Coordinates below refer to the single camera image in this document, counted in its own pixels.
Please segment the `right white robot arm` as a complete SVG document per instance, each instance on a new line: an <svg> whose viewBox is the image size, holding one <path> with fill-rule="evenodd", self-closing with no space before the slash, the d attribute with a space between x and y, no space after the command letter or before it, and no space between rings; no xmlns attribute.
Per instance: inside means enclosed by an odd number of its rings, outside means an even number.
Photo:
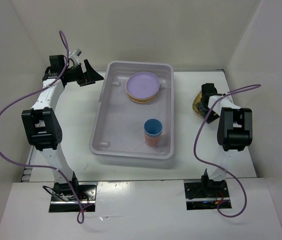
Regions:
<svg viewBox="0 0 282 240"><path fill-rule="evenodd" d="M201 177L200 191L206 197L216 196L223 192L226 185L225 172L237 158L239 152L252 143L253 123L252 110L233 104L227 97L218 93L213 83L205 83L197 95L194 104L198 115L210 124L219 121L217 128L218 155L213 163L220 166L209 166Z"/></svg>

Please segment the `pink plastic cup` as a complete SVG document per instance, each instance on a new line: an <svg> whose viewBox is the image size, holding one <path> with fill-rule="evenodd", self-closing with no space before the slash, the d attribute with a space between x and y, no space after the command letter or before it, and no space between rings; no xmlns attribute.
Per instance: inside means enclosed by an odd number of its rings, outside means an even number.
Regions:
<svg viewBox="0 0 282 240"><path fill-rule="evenodd" d="M161 133L158 134L149 134L148 132L144 132L145 143L149 147L155 147L160 139Z"/></svg>

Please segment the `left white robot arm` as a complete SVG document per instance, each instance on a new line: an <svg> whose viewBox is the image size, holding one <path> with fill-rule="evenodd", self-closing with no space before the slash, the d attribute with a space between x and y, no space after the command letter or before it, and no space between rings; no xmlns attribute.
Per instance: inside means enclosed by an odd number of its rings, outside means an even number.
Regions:
<svg viewBox="0 0 282 240"><path fill-rule="evenodd" d="M76 82L83 87L104 78L87 59L79 63L74 52L69 59L63 55L51 55L49 61L42 79L43 91L31 109L22 112L21 118L29 144L44 156L52 169L54 194L63 201L74 200L79 197L81 188L63 154L62 129L54 110L68 83Z"/></svg>

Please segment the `round bamboo tray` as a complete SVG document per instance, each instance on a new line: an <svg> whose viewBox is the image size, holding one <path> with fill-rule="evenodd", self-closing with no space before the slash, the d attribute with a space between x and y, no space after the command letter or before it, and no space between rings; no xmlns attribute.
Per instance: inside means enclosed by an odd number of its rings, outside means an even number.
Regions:
<svg viewBox="0 0 282 240"><path fill-rule="evenodd" d="M151 102L153 99L154 99L154 97L148 98L148 99L136 99L136 98L132 98L132 97L130 98L130 100L132 100L133 102L138 103L138 104L146 104L146 103Z"/></svg>

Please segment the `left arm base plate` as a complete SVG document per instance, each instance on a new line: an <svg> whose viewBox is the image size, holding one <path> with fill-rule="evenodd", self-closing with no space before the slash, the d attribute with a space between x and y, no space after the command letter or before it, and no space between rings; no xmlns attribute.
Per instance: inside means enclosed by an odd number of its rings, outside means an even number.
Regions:
<svg viewBox="0 0 282 240"><path fill-rule="evenodd" d="M50 213L79 212L80 207L72 191L62 193L56 185L49 187L44 185L43 189L51 195ZM95 211L97 182L79 182L77 186L77 196L85 212Z"/></svg>

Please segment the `purple plastic plate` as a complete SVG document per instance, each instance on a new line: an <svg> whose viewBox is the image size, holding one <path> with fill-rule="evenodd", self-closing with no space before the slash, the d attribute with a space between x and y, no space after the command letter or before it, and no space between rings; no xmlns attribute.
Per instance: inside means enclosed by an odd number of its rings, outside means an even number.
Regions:
<svg viewBox="0 0 282 240"><path fill-rule="evenodd" d="M150 72L139 72L132 75L126 82L128 94L137 98L150 97L158 92L160 81Z"/></svg>

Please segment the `orange plastic plate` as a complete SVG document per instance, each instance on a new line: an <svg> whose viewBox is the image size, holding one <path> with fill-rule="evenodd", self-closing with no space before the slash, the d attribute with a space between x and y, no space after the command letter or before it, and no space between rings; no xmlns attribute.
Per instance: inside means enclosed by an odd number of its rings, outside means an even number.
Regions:
<svg viewBox="0 0 282 240"><path fill-rule="evenodd" d="M138 100L145 100L145 99L149 99L149 98L155 98L157 94L154 94L152 96L145 97L145 98L135 97L135 96L130 95L129 93L127 95L129 96L129 98L135 98L135 99L138 99Z"/></svg>

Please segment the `rectangular bamboo tray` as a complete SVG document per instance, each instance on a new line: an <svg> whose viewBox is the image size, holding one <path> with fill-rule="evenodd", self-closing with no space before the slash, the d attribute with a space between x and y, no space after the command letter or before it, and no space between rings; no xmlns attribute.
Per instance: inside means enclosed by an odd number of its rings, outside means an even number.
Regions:
<svg viewBox="0 0 282 240"><path fill-rule="evenodd" d="M193 109L193 111L197 114L197 115L199 115L200 117L202 117L200 114L199 114L199 112L198 112L198 109L197 109L197 103L198 103L198 101L199 101L199 99L202 97L202 92L201 91L199 91L199 93L196 95L196 97L195 97L195 99L194 99L194 101L193 101L193 103L192 103L192 109ZM206 121L206 123L207 124L210 124L211 122L213 122L213 121L215 121L216 119L218 119L220 116L218 115L218 114L216 114L214 111L211 111L211 113L210 113L210 115L208 116L208 118L207 118L207 121Z"/></svg>

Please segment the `blue plastic cup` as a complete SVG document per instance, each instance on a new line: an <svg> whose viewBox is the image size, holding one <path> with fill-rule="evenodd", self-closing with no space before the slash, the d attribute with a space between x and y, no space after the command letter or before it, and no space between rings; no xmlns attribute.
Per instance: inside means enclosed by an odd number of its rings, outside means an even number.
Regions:
<svg viewBox="0 0 282 240"><path fill-rule="evenodd" d="M156 138L160 136L162 131L163 125L158 119L152 118L144 123L145 135L150 138Z"/></svg>

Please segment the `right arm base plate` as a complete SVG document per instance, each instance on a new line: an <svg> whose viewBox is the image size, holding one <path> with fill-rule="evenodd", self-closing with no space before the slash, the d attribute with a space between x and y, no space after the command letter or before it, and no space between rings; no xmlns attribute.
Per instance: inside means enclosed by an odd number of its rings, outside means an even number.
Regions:
<svg viewBox="0 0 282 240"><path fill-rule="evenodd" d="M185 180L184 190L187 210L231 209L230 194L226 181L202 183L200 180Z"/></svg>

